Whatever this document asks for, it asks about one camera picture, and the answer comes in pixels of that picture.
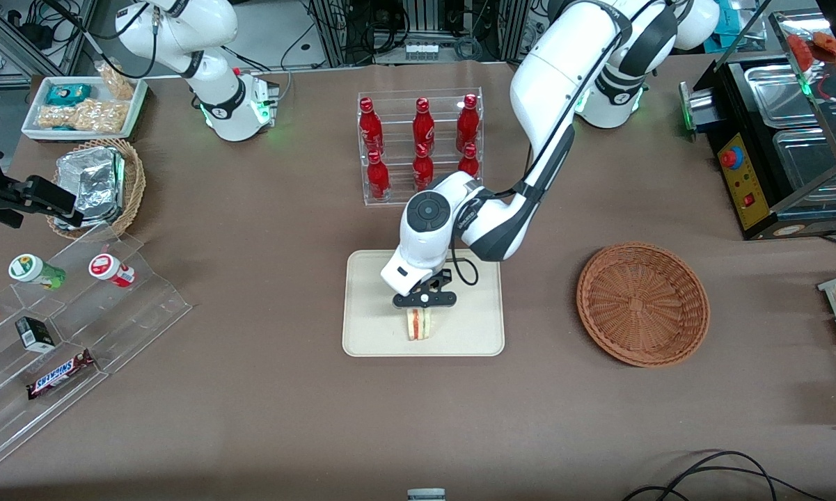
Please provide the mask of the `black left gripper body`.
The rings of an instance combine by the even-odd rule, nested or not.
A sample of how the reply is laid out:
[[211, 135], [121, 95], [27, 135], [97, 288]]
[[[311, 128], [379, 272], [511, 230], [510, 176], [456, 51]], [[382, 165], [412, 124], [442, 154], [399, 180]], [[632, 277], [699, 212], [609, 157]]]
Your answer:
[[426, 308], [449, 308], [456, 304], [458, 297], [445, 286], [452, 282], [452, 269], [442, 269], [427, 281], [418, 283], [407, 295], [396, 294], [392, 304], [398, 310], [426, 310]]

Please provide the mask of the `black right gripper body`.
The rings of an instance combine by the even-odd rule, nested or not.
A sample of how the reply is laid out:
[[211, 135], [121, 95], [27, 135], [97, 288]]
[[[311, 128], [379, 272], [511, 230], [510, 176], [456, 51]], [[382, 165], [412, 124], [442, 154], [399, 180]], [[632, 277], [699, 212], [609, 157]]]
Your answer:
[[30, 175], [20, 182], [6, 178], [0, 181], [0, 223], [20, 228], [23, 214], [52, 216], [49, 207], [70, 209], [77, 197], [39, 175]]

